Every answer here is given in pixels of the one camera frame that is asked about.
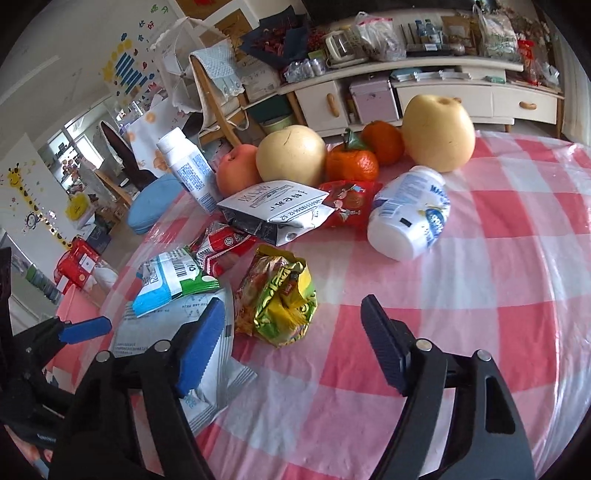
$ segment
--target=pink storage box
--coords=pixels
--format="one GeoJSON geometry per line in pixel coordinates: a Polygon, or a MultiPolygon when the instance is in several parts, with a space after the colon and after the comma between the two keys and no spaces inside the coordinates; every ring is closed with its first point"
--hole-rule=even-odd
{"type": "Polygon", "coordinates": [[[367,79],[357,80],[349,87],[359,119],[363,124],[374,120],[392,122],[399,120],[398,108],[388,75],[370,75],[367,79]]]}

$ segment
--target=apple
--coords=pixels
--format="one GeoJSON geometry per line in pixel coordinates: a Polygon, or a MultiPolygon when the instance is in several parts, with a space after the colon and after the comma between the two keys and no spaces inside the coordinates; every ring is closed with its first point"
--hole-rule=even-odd
{"type": "Polygon", "coordinates": [[[216,181],[224,198],[262,182],[256,169],[257,151],[254,145],[242,144],[222,157],[217,167],[216,181]]]}

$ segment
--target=water bottle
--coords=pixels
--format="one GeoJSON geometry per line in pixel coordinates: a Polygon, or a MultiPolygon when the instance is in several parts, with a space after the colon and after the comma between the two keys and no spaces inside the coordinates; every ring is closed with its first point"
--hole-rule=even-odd
{"type": "Polygon", "coordinates": [[[439,37],[439,33],[435,30],[435,27],[431,23],[431,20],[428,18],[425,19],[425,33],[427,34],[427,38],[429,39],[429,43],[440,44],[441,38],[439,37]]]}
{"type": "Polygon", "coordinates": [[[423,26],[423,22],[420,20],[414,21],[417,24],[417,35],[421,41],[421,43],[428,42],[427,34],[425,33],[425,27],[423,26]]]}

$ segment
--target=plastic bag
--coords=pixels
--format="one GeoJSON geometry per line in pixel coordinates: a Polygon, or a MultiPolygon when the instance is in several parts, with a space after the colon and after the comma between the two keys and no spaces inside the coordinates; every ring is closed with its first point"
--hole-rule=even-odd
{"type": "Polygon", "coordinates": [[[368,56],[379,61],[394,61],[406,58],[404,43],[394,30],[392,18],[375,17],[359,12],[355,27],[368,56]]]}
{"type": "Polygon", "coordinates": [[[542,83],[550,88],[559,88],[560,82],[558,77],[560,76],[560,72],[550,65],[547,61],[544,63],[540,62],[539,60],[535,60],[535,67],[542,74],[542,83]]]}
{"type": "Polygon", "coordinates": [[[482,44],[480,53],[485,57],[520,62],[517,52],[517,36],[511,26],[511,20],[505,14],[484,14],[474,5],[478,15],[482,44]]]}

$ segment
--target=label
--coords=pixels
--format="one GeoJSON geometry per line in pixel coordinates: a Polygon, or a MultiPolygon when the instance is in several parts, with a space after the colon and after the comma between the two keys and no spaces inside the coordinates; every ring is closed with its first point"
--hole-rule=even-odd
{"type": "Polygon", "coordinates": [[[60,281],[57,284],[58,291],[60,291],[61,293],[65,293],[66,292],[66,285],[68,285],[69,281],[70,281],[70,279],[68,277],[66,277],[65,275],[62,275],[60,281]]]}
{"type": "Polygon", "coordinates": [[[418,203],[427,185],[428,181],[423,177],[407,173],[394,196],[382,205],[379,212],[380,217],[393,217],[401,205],[418,203]]]}
{"type": "Polygon", "coordinates": [[[402,232],[419,230],[422,241],[415,246],[419,251],[432,246],[449,217],[450,202],[443,188],[422,176],[407,173],[390,195],[378,210],[381,222],[402,232]]]}
{"type": "Polygon", "coordinates": [[[160,254],[159,258],[164,279],[173,298],[183,292],[183,280],[195,280],[199,275],[195,261],[182,248],[160,254]]]}
{"type": "Polygon", "coordinates": [[[222,196],[217,189],[215,173],[201,151],[191,153],[173,168],[199,205],[211,214],[222,196]]]}
{"type": "Polygon", "coordinates": [[[87,254],[82,255],[80,259],[80,266],[86,270],[88,273],[92,272],[92,269],[95,267],[96,262],[91,259],[87,254]]]}
{"type": "Polygon", "coordinates": [[[142,292],[148,293],[149,291],[158,290],[162,287],[162,275],[160,274],[160,268],[155,258],[144,264],[142,279],[142,292]]]}

